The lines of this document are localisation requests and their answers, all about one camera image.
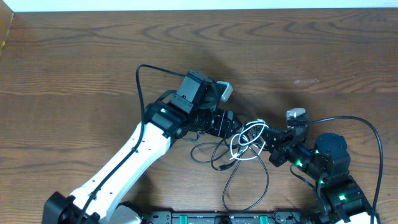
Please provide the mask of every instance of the green led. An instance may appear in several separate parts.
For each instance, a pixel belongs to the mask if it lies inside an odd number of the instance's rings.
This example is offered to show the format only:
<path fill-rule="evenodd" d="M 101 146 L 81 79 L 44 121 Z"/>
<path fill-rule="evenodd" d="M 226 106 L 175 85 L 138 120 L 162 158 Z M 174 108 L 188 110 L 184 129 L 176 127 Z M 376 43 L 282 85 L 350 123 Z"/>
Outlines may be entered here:
<path fill-rule="evenodd" d="M 300 166 L 300 167 L 303 166 L 303 164 L 302 164 L 299 160 L 296 162 L 296 165 L 297 165 L 297 166 Z"/>

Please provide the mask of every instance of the white cable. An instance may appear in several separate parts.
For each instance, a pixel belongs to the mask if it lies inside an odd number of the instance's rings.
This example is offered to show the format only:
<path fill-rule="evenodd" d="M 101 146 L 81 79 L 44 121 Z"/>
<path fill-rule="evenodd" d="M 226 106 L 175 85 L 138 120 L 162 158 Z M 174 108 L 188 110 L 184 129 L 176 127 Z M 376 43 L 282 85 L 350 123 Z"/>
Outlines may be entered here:
<path fill-rule="evenodd" d="M 247 149 L 251 149 L 251 146 L 254 146 L 254 147 L 256 147 L 256 148 L 259 149 L 259 152 L 258 152 L 258 154 L 257 154 L 257 155 L 259 156 L 260 153 L 262 152 L 264 146 L 267 145 L 266 142 L 264 141 L 264 143 L 262 144 L 261 148 L 259 148 L 259 147 L 256 145 L 257 143 L 254 143 L 254 142 L 261 136 L 262 132 L 264 131 L 264 128 L 269 128 L 268 125 L 266 125 L 266 122 L 263 121 L 263 120 L 261 120 L 261 119 L 258 119 L 257 121 L 251 121 L 251 122 L 247 123 L 246 126 L 249 125 L 249 124 L 252 124 L 252 125 L 251 125 L 250 127 L 246 128 L 245 130 L 241 131 L 240 133 L 235 134 L 235 135 L 232 137 L 231 143 L 229 144 L 229 151 L 230 151 L 230 153 L 231 153 L 231 155 L 232 155 L 232 158 L 230 158 L 230 160 L 232 160 L 232 159 L 237 159 L 237 160 L 240 160 L 240 161 L 248 161 L 248 160 L 251 160 L 251 159 L 255 159 L 255 158 L 257 158 L 257 156 L 250 157 L 250 158 L 239 158 L 238 156 L 241 155 L 242 153 L 244 153 L 245 151 L 247 151 Z M 249 139 L 248 139 L 245 135 L 243 135 L 243 134 L 244 134 L 245 132 L 249 131 L 251 128 L 255 127 L 255 126 L 262 126 L 262 129 L 260 130 L 260 132 L 257 134 L 257 136 L 256 136 L 254 139 L 252 139 L 251 141 L 248 141 Z M 232 151 L 232 150 L 233 150 L 233 149 L 232 149 L 233 141 L 234 141 L 234 138 L 235 138 L 236 136 L 239 136 L 239 139 L 238 139 L 239 145 L 240 145 L 240 146 L 246 146 L 246 148 L 244 148 L 244 149 L 240 152 L 240 154 L 239 154 L 239 153 L 233 153 L 233 151 Z M 243 140 L 245 140 L 245 141 L 247 141 L 247 142 L 241 143 L 241 138 L 243 138 Z"/>

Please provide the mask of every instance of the green light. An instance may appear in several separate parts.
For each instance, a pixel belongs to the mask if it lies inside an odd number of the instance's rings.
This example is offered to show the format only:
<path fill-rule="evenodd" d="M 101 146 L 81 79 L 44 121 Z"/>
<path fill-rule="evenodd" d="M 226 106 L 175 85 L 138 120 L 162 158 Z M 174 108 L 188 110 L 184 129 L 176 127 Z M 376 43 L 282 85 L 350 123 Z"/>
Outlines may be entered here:
<path fill-rule="evenodd" d="M 302 164 L 299 160 L 296 162 L 296 165 L 297 165 L 297 166 L 300 166 L 300 167 L 303 166 L 303 164 Z"/>

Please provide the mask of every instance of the white wall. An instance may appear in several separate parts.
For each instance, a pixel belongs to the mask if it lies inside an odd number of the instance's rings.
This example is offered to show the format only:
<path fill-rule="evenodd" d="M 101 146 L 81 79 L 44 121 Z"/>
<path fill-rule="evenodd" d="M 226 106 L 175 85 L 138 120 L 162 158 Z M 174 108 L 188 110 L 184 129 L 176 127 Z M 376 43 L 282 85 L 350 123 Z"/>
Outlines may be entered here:
<path fill-rule="evenodd" d="M 398 0 L 3 0 L 14 12 L 398 7 Z"/>

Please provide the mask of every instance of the wooden tabletop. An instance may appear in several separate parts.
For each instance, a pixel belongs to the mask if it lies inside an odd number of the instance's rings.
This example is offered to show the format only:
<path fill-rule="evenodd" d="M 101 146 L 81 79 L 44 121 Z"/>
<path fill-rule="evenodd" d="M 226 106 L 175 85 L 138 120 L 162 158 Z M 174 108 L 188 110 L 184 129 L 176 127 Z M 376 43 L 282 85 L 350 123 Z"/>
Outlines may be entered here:
<path fill-rule="evenodd" d="M 398 219 L 398 9 L 18 13 L 0 60 L 0 220 L 38 223 L 55 191 L 68 195 L 120 149 L 140 120 L 134 72 L 141 63 L 185 73 L 195 69 L 233 85 L 222 108 L 284 128 L 285 112 L 311 119 L 360 116 L 381 135 L 384 173 L 377 210 Z M 182 79 L 141 73 L 145 104 Z M 342 134 L 350 171 L 373 201 L 379 153 L 357 121 L 310 128 L 309 145 Z M 178 141 L 126 195 L 142 208 L 224 210 L 232 170 L 190 159 L 198 143 Z M 201 148 L 208 159 L 212 148 Z M 308 208 L 311 189 L 288 163 L 268 162 L 269 190 L 253 210 Z M 265 187 L 258 161 L 246 161 L 226 196 L 232 209 Z"/>

